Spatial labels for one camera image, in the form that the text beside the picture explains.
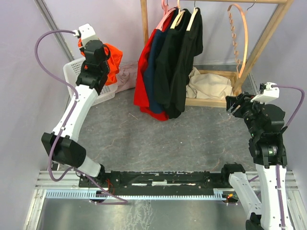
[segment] marbled floor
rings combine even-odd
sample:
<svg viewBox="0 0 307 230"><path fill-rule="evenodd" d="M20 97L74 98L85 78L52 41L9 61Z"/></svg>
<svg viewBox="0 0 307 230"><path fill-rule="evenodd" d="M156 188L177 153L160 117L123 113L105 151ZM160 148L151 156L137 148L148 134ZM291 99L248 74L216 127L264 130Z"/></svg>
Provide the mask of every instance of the marbled floor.
<svg viewBox="0 0 307 230"><path fill-rule="evenodd" d="M243 90L253 92L249 79ZM160 122L140 112L133 96L126 90L93 106L80 131L78 142L107 171L220 171L227 162L255 169L242 119L223 108L186 106L179 118Z"/></svg>

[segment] gray wall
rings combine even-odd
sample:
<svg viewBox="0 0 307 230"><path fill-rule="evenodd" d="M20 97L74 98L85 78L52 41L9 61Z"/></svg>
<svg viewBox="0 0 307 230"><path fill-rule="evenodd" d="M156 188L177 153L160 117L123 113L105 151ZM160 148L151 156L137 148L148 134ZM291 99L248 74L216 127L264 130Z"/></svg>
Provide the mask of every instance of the gray wall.
<svg viewBox="0 0 307 230"><path fill-rule="evenodd" d="M307 92L307 2L295 0L272 39L253 68L256 83L272 81L279 84L296 85ZM286 111L287 121L295 110L300 93L281 89L274 103ZM304 204L307 207L307 102L284 134L289 169L298 183Z"/></svg>
<svg viewBox="0 0 307 230"><path fill-rule="evenodd" d="M143 49L142 16L140 0L45 0L59 28L77 29L89 23L105 43L123 51L122 63L136 61ZM169 7L177 5L168 1ZM193 12L193 1L180 1L181 8ZM195 58L195 65L234 62L234 52L227 9L227 2L196 2L203 19L203 53ZM250 3L240 4L246 10ZM148 0L149 35L163 17L160 0ZM249 52L254 47L263 27L270 18L274 4L255 4L247 15ZM238 50L243 54L244 30L236 8L232 9L236 26ZM73 37L66 40L76 58L81 57Z"/></svg>
<svg viewBox="0 0 307 230"><path fill-rule="evenodd" d="M35 61L35 42L49 28L34 1L1 1L0 22L0 229L20 230L47 166L41 135L59 121L68 91ZM39 51L47 68L63 76L68 61L56 40L47 38Z"/></svg>

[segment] wooden clothes rack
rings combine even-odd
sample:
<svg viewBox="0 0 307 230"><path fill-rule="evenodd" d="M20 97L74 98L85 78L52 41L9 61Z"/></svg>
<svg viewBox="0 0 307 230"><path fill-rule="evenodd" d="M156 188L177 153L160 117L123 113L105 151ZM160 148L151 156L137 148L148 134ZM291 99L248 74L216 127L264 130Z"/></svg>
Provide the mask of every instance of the wooden clothes rack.
<svg viewBox="0 0 307 230"><path fill-rule="evenodd" d="M253 66L257 62L259 56L263 52L268 41L275 32L277 26L283 19L284 15L289 10L291 4L294 0L196 0L196 1L219 1L219 2L238 2L238 3L268 3L268 4L277 4L277 7L272 14L270 20L265 26L258 42L253 48L249 58L246 62L244 71L241 78L238 78L237 72L230 71L213 71L213 70L199 70L201 74L204 73L213 73L224 76L231 81L233 87L234 95L240 94L241 86L245 79L248 77L249 72L252 70ZM147 0L141 0L141 10L142 10L142 26L143 26L143 38L144 45L146 45L148 37L148 15L147 15ZM187 98L186 105L195 105L195 106L209 106L209 107L221 107L226 108L226 100L213 100L213 99L197 99L197 98Z"/></svg>

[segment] laundry basket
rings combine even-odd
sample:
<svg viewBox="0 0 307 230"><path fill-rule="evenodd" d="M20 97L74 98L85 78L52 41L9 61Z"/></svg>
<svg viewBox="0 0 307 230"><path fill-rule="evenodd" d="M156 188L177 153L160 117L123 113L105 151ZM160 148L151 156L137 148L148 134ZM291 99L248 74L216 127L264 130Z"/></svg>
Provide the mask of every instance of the laundry basket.
<svg viewBox="0 0 307 230"><path fill-rule="evenodd" d="M77 77L80 74L81 65L84 62L84 60L85 60L85 58L82 57L82 58L79 58L77 60L74 60L74 61L67 63L63 67L66 82L73 85L74 87L76 86ZM117 87L118 86L117 86L116 83L114 83L112 85L108 85L108 86L105 85L102 88L100 95L97 97L97 99L93 103L93 105L99 104L101 102L105 102L109 99L112 99L115 96L115 91L117 90ZM73 91L70 87L68 87L68 92L69 92L69 95L72 97Z"/></svg>

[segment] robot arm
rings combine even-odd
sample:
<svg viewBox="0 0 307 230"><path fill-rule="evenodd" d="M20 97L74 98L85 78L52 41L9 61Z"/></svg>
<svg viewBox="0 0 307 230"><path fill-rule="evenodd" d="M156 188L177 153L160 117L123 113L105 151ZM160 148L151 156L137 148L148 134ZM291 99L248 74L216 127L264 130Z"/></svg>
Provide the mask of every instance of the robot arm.
<svg viewBox="0 0 307 230"><path fill-rule="evenodd" d="M286 150L283 145L285 112L273 104L279 89L268 82L260 85L259 95L246 92L238 97L226 97L227 111L243 118L251 134L249 151L256 164L261 187L259 201L244 172L229 174L229 183L235 189L247 215L247 229L293 229L286 201Z"/></svg>
<svg viewBox="0 0 307 230"><path fill-rule="evenodd" d="M53 129L52 133L44 133L42 143L50 153L51 146L56 136L62 129L61 137L57 142L52 160L66 164L79 169L87 175L98 177L104 174L104 167L86 156L86 150L77 143L81 126L93 102L100 94L109 73L107 60L110 57L105 53L104 45L95 34L94 29L89 25L79 27L75 31L76 36L81 38L84 51L85 61L81 66L81 72L76 81L76 90L78 99L74 94L69 106L67 107L62 119ZM65 128L62 127L64 120L67 118L75 101L75 108L70 115Z"/></svg>

